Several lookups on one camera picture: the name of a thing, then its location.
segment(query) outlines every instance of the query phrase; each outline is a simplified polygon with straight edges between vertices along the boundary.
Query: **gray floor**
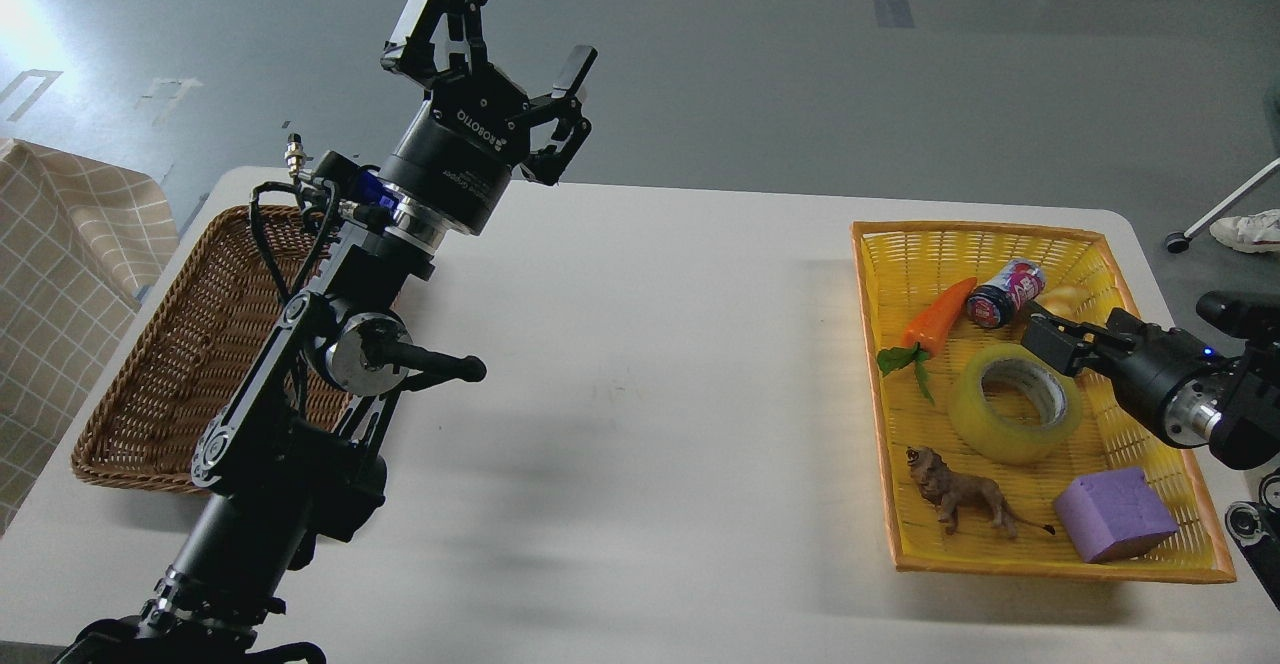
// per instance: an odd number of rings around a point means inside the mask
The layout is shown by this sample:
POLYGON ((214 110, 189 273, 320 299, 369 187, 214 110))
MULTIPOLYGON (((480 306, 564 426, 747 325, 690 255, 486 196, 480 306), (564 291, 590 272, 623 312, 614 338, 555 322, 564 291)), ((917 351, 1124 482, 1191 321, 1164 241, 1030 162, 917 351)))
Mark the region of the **gray floor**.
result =
MULTIPOLYGON (((151 173, 178 223, 227 169, 279 164, 288 130, 380 162, 417 104, 378 65, 403 0, 0 3, 29 23, 0 29, 22 43, 0 84, 63 72, 0 136, 151 173)), ((485 36, 530 93, 600 50, 571 180, 1111 209, 1175 321, 1238 349, 1196 301, 1280 290, 1280 258, 1162 239, 1276 157, 1280 0, 876 3, 492 0, 485 36)), ((1277 205, 1280 177, 1239 212, 1277 205)))

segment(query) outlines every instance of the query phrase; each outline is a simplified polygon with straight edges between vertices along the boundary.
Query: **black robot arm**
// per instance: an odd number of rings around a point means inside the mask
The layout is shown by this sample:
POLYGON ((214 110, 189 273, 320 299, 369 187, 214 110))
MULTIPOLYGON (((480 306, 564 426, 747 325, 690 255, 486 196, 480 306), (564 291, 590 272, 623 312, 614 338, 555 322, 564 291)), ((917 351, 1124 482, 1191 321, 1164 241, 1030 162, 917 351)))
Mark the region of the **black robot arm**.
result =
MULTIPOLYGON (((283 311, 195 448, 191 476, 211 493, 209 504, 141 614, 92 623, 59 663, 324 661, 311 644, 248 654, 255 627, 284 613, 276 585, 311 560, 316 536, 349 541, 385 500, 379 449, 401 394, 486 372, 475 357, 413 345, 392 310, 398 292, 410 276, 430 276, 444 232, 479 234, 512 168, 554 184, 590 130, 579 91, 595 50, 573 49, 552 93, 531 101, 489 63, 485 3, 406 4, 381 64, 426 96, 383 166, 328 152, 308 171, 301 137, 289 136, 292 184, 259 187, 251 210, 260 191, 296 194, 329 258, 288 287, 264 251, 283 311), (442 18, 444 68, 431 45, 442 18), (557 122, 552 143, 531 152, 530 128, 548 122, 557 122), (302 362, 352 395, 333 427, 306 417, 302 362)), ((257 241, 265 248, 266 237, 257 241)))
MULTIPOLYGON (((1280 452, 1280 296, 1212 290, 1197 301, 1204 321, 1244 340, 1234 358, 1125 310, 1112 310, 1106 328, 1033 310, 1023 345, 1069 376, 1088 367, 1110 377, 1116 403, 1165 444, 1208 445, 1234 470, 1280 452)), ((1280 608, 1280 470, 1253 495, 1228 508, 1226 531, 1280 608)))

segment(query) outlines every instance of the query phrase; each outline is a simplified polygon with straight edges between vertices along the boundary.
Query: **yellow object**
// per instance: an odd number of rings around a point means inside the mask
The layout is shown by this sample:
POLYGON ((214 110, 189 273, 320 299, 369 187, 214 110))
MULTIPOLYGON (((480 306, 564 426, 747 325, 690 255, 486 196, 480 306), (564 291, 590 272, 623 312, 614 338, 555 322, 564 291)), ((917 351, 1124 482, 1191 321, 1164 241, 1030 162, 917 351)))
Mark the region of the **yellow object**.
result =
POLYGON ((1076 312, 1089 298, 1089 290, 1076 284, 1064 284, 1037 296, 1036 303, 1047 308, 1048 313, 1062 319, 1075 319, 1076 312))
POLYGON ((948 412, 956 434, 979 454, 1002 464, 1029 464, 1071 436, 1083 409, 1070 377, 1005 342, 969 360, 951 386, 948 412))
MULTIPOLYGON (((1235 581, 1231 545, 1222 534, 1196 455, 1165 447, 1116 404, 1111 381, 1085 371, 1075 377, 1082 398, 1080 426, 1055 452, 1034 464, 1000 464, 978 454, 951 427, 943 408, 920 397, 913 377, 882 377, 876 352, 892 345, 919 310, 955 281, 983 276, 1010 258, 1041 264, 1055 285, 1089 292, 1076 321, 1106 321, 1112 307, 1139 313, 1105 237, 1071 228, 1009 223, 855 223, 851 228, 863 331, 867 336, 872 413, 884 527, 893 564, 901 571, 966 572, 1215 583, 1235 581), (982 473, 1000 484, 1023 517, 1059 523, 1053 499, 1080 473, 1139 467, 1179 523, 1175 536, 1138 559, 1085 564, 1069 537, 997 536, 986 526, 964 526, 947 536, 933 505, 911 481, 906 447, 932 447, 957 472, 982 473)), ((952 386, 979 351, 997 342, 1019 342, 1021 329, 983 330, 960 319, 947 348, 929 360, 929 386, 950 400, 952 386)), ((997 408, 1004 399, 996 402, 997 408)), ((850 426, 867 426, 851 421, 850 426)), ((961 517, 982 518, 961 512, 961 517)))

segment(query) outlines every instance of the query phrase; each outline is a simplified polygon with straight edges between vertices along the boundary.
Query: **toy lion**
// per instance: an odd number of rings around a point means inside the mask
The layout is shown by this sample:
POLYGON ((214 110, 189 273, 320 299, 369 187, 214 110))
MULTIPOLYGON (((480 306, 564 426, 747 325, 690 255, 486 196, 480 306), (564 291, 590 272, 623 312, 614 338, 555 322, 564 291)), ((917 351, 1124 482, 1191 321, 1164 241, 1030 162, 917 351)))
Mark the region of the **toy lion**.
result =
POLYGON ((991 509, 991 526, 1004 527, 1010 539, 1018 536, 1015 521, 1043 528, 1051 535, 1056 534, 1048 525, 1039 525, 1015 514, 995 480, 952 472, 942 461, 942 455, 928 447, 919 449, 906 447, 906 463, 911 468, 911 481, 919 487, 920 496, 937 508, 938 521, 946 525, 943 531, 948 535, 956 532, 959 522, 956 507, 961 504, 978 507, 986 504, 991 509))

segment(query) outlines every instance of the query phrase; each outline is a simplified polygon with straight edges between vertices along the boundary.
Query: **white sneaker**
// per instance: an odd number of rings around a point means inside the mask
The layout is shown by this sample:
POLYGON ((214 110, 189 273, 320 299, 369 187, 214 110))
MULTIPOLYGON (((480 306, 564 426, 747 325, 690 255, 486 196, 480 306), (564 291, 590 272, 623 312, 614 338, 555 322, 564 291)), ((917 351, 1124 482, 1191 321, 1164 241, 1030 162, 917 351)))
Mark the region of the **white sneaker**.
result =
POLYGON ((1248 217, 1221 217, 1211 223, 1208 232, 1224 246, 1245 255, 1280 251, 1280 209, 1267 209, 1248 217))

